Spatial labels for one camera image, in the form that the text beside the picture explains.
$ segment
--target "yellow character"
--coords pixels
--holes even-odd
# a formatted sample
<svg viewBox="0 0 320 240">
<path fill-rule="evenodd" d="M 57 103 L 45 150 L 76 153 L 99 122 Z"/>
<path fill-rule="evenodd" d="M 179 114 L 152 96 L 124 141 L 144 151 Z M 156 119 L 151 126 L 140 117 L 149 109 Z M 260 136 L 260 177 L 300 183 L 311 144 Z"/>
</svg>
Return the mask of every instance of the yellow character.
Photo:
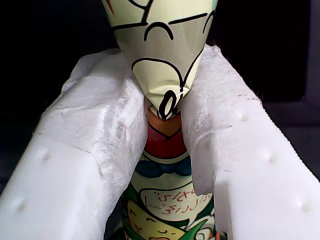
<svg viewBox="0 0 320 240">
<path fill-rule="evenodd" d="M 131 200 L 127 206 L 130 226 L 145 240 L 178 240 L 185 234 L 183 230 L 150 216 Z"/>
<path fill-rule="evenodd" d="M 192 85 L 218 0 L 102 0 L 151 110 L 174 116 Z"/>
</svg>

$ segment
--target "cartoon face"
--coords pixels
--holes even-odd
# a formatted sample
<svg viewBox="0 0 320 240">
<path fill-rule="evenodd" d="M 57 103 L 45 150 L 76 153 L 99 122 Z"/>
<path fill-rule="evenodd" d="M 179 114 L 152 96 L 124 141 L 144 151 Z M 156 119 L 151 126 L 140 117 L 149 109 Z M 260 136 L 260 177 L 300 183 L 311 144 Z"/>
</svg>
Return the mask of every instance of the cartoon face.
<svg viewBox="0 0 320 240">
<path fill-rule="evenodd" d="M 171 117 L 192 85 L 218 0 L 102 0 L 153 112 Z"/>
<path fill-rule="evenodd" d="M 181 229 L 150 216 L 131 200 L 127 207 L 130 226 L 145 240 L 178 240 L 185 234 Z"/>
</svg>

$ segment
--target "blue bow tie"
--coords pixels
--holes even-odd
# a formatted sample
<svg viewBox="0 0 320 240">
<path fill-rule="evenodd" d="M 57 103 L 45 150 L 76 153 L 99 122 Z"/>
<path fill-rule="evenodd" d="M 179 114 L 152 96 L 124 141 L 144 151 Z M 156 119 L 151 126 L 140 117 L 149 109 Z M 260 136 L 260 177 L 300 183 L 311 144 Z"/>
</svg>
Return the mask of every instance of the blue bow tie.
<svg viewBox="0 0 320 240">
<path fill-rule="evenodd" d="M 138 174 L 151 179 L 161 177 L 163 174 L 173 173 L 186 177 L 191 175 L 191 160 L 189 156 L 181 161 L 171 164 L 163 164 L 152 160 L 143 160 L 139 161 L 135 171 Z"/>
</svg>

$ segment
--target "speech bubble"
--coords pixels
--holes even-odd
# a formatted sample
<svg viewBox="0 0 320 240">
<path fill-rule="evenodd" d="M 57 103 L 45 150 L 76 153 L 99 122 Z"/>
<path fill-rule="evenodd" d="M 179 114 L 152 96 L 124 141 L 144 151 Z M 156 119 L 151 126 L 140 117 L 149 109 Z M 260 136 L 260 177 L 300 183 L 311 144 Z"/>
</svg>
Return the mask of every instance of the speech bubble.
<svg viewBox="0 0 320 240">
<path fill-rule="evenodd" d="M 169 190 L 144 189 L 140 197 L 147 209 L 166 221 L 188 220 L 191 225 L 213 197 L 212 193 L 197 195 L 192 182 Z"/>
</svg>

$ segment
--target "cartoon drawing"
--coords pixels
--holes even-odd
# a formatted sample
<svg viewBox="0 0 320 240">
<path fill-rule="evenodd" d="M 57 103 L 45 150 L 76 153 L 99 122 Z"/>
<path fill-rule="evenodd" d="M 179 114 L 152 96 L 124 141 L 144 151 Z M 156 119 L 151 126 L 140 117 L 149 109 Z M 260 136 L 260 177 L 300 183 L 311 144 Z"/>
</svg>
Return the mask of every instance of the cartoon drawing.
<svg viewBox="0 0 320 240">
<path fill-rule="evenodd" d="M 152 103 L 147 143 L 121 198 L 122 227 L 112 239 L 217 235 L 213 194 L 195 193 L 177 108 L 195 78 L 217 1 L 102 0 L 117 43 Z M 170 134 L 157 128 L 160 119 Z"/>
<path fill-rule="evenodd" d="M 185 234 L 181 229 L 172 227 L 153 218 L 133 201 L 128 202 L 127 208 L 130 226 L 143 239 L 178 240 Z"/>
<path fill-rule="evenodd" d="M 102 0 L 152 111 L 165 120 L 192 85 L 218 0 Z"/>
</svg>

